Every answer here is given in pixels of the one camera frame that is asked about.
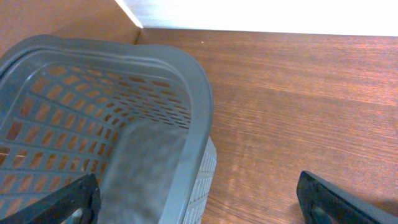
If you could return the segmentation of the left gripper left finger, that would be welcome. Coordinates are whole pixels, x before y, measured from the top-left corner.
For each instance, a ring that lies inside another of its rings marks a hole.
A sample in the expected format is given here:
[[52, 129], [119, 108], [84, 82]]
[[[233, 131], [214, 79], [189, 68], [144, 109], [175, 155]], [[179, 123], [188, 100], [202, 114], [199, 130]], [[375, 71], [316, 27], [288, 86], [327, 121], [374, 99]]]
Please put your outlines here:
[[1, 220], [1, 223], [87, 223], [98, 222], [100, 187], [94, 174], [87, 174], [28, 207]]

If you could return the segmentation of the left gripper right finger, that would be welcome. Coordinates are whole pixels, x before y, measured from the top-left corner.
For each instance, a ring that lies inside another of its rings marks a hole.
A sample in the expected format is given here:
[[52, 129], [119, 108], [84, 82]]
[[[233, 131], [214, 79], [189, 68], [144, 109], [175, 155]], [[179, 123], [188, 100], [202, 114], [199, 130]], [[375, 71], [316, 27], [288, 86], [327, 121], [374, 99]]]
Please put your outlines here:
[[309, 172], [302, 171], [297, 197], [306, 224], [397, 223], [397, 217]]

